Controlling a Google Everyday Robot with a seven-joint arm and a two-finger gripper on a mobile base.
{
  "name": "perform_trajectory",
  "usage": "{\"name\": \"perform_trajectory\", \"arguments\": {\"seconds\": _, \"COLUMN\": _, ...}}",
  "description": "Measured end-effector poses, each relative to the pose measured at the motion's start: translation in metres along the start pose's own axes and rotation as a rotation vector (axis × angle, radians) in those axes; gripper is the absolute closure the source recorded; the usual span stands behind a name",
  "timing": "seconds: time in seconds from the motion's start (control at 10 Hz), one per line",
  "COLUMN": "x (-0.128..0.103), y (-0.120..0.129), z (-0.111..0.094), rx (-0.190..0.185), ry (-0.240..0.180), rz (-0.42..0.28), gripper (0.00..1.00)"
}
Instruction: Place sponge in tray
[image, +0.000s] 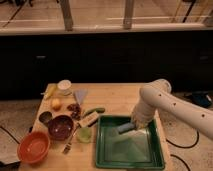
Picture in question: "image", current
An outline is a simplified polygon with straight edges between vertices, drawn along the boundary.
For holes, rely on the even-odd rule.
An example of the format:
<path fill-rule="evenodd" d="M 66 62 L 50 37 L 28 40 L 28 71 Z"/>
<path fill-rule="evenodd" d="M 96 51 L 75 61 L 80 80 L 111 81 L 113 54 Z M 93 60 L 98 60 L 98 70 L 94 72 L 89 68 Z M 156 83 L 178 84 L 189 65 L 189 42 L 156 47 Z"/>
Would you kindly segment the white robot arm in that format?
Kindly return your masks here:
<path fill-rule="evenodd" d="M 213 140 L 213 111 L 181 100 L 171 94 L 165 79 L 145 83 L 139 89 L 139 101 L 131 115 L 137 129 L 146 127 L 158 109 L 162 109 Z"/>

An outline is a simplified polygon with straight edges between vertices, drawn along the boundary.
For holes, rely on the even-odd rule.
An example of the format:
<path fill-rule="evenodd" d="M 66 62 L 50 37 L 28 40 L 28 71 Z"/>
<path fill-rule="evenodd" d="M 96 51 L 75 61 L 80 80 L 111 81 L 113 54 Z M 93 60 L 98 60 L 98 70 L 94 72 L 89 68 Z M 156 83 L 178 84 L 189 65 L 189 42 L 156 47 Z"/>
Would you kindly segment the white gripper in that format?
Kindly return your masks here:
<path fill-rule="evenodd" d="M 131 122 L 137 130 L 146 128 L 154 118 L 154 108 L 146 104 L 137 104 L 131 114 Z"/>

